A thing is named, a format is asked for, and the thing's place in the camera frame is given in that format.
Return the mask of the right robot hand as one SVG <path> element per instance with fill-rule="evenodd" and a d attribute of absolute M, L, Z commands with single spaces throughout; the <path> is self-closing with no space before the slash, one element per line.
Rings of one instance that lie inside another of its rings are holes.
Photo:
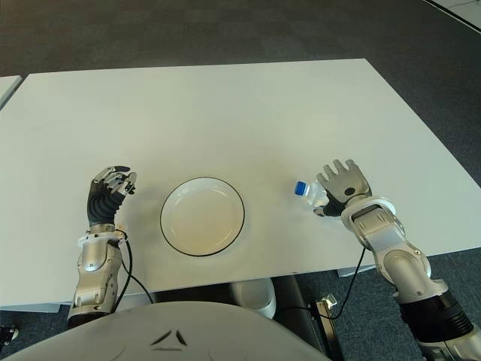
<path fill-rule="evenodd" d="M 372 196 L 372 190 L 361 169 L 352 159 L 346 166 L 335 159 L 333 165 L 323 166 L 323 172 L 316 176 L 320 185 L 326 191 L 328 203 L 313 209 L 320 217 L 339 217 L 350 202 L 359 201 Z"/>

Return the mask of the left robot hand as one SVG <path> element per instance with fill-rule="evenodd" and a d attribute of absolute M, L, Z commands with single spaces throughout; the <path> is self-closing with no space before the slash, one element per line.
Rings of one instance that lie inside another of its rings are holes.
<path fill-rule="evenodd" d="M 108 166 L 92 180 L 87 199 L 89 226 L 113 225 L 127 195 L 135 193 L 137 173 L 127 166 Z"/>

